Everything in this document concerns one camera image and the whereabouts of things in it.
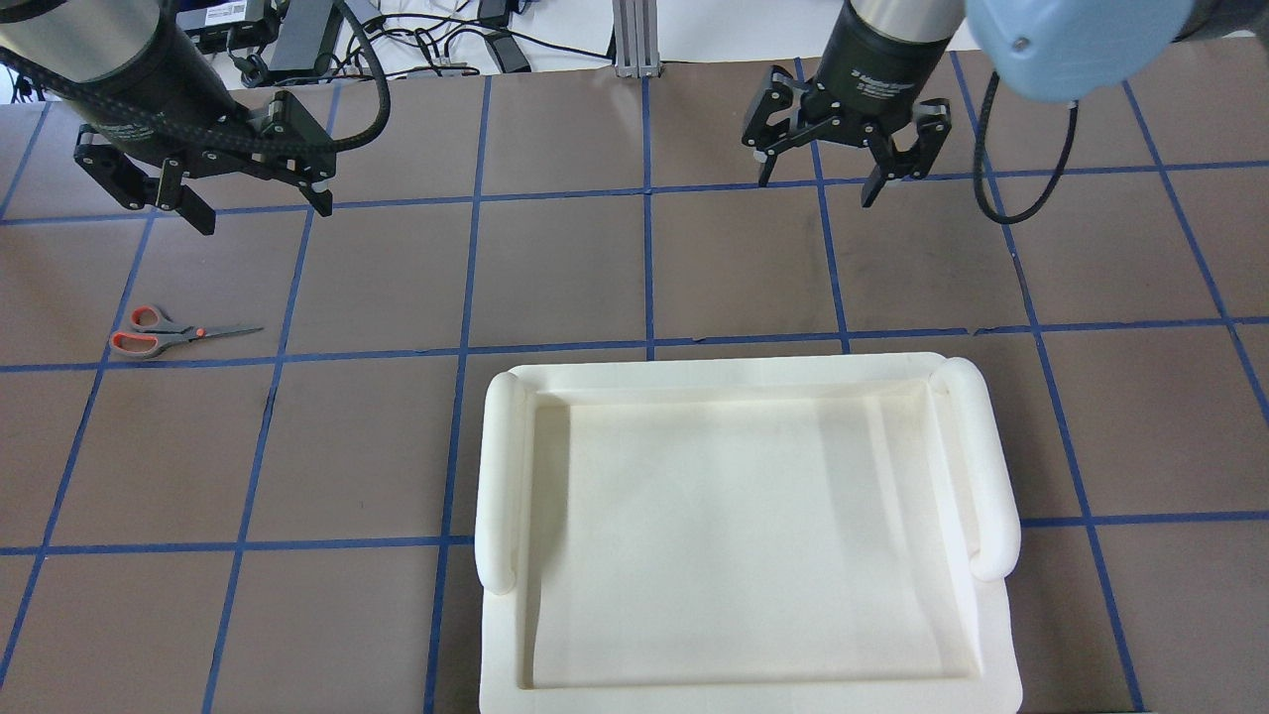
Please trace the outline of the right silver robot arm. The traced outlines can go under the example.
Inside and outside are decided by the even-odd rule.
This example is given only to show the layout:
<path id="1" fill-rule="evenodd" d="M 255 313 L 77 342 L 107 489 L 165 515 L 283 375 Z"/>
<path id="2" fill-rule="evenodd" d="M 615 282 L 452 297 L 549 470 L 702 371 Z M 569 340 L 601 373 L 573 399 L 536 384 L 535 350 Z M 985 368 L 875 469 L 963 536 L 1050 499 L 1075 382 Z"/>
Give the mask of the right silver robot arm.
<path id="1" fill-rule="evenodd" d="M 920 93 L 961 27 L 994 66 L 975 131 L 972 185 L 983 217 L 1036 216 L 1067 167 L 1082 98 L 1124 81 L 1169 44 L 1247 30 L 1266 37 L 1264 1 L 844 1 L 819 68 L 806 80 L 772 66 L 750 105 L 742 142 L 769 183 L 780 153 L 811 142 L 865 148 L 873 159 L 860 203 L 888 183 L 924 179 L 952 131 L 949 103 Z M 1036 202 L 1003 216 L 986 195 L 989 114 L 1006 85 L 1067 108 L 1056 167 Z"/>

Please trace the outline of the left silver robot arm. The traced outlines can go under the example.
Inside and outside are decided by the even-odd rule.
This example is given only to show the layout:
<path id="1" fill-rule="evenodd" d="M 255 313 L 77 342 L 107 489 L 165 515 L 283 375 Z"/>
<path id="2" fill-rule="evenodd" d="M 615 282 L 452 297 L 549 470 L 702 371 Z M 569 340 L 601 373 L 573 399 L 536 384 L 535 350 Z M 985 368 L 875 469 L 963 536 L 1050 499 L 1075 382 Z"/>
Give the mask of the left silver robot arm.
<path id="1" fill-rule="evenodd" d="M 181 140 L 140 119 L 69 99 L 81 118 L 74 159 L 121 207 L 175 212 L 201 235 L 216 212 L 190 179 L 246 175 L 293 185 L 320 216 L 330 216 L 334 153 L 305 157 L 280 142 L 320 142 L 327 132 L 289 91 L 266 105 L 237 103 L 195 44 L 159 1 L 5 1 L 3 49 L 63 77 L 89 96 L 131 104 L 147 115 L 199 131 L 268 142 L 266 151 Z"/>

